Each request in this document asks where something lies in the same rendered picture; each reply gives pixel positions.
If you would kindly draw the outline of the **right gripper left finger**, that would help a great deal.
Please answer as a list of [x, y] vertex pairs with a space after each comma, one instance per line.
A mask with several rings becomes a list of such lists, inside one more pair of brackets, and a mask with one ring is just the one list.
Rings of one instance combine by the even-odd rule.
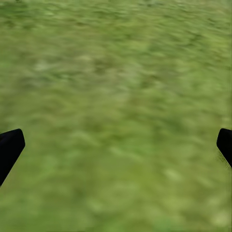
[[0, 134], [0, 187], [25, 147], [21, 129]]

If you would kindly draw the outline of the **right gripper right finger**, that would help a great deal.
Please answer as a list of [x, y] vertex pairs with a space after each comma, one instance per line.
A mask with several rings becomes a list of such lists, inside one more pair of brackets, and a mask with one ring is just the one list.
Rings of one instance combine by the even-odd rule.
[[232, 167], [232, 130], [220, 130], [217, 138], [217, 146]]

